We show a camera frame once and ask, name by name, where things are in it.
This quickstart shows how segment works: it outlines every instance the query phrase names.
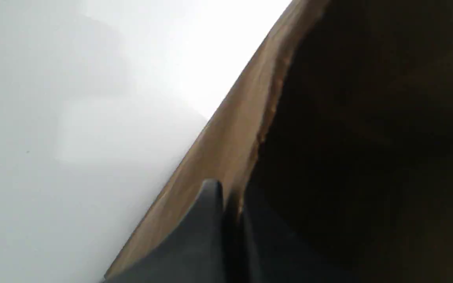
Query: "white surface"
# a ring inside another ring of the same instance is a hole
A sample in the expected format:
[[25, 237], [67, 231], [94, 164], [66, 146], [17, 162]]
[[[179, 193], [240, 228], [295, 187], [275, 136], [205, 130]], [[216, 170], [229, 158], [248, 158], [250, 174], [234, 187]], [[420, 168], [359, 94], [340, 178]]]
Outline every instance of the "white surface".
[[99, 281], [288, 3], [0, 0], [0, 283]]

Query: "white wall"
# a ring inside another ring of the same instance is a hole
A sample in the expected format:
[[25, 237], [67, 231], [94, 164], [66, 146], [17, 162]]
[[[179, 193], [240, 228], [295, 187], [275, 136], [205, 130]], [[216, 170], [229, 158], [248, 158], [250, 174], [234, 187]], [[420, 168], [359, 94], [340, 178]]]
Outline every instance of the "white wall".
[[0, 0], [0, 283], [99, 281], [288, 3]]

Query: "dark object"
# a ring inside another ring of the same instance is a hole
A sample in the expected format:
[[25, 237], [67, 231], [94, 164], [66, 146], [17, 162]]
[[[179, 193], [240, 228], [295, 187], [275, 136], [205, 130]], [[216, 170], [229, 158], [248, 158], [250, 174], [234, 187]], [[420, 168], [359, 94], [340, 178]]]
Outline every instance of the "dark object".
[[[243, 225], [236, 231], [226, 223], [231, 219], [222, 217], [221, 196], [219, 182], [204, 181], [196, 202], [171, 235], [149, 256], [107, 282], [354, 282], [299, 239], [256, 185], [246, 189]], [[235, 234], [241, 234], [243, 241], [225, 241]]]

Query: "brown wood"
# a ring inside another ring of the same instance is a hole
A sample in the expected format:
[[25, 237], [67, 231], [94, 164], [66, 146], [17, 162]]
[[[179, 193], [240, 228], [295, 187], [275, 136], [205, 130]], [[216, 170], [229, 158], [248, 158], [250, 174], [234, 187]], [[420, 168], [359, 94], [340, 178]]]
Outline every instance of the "brown wood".
[[300, 39], [328, 0], [294, 0], [254, 54], [219, 109], [113, 262], [106, 278], [156, 247], [194, 201], [201, 182], [222, 182], [225, 200], [241, 192], [256, 161]]

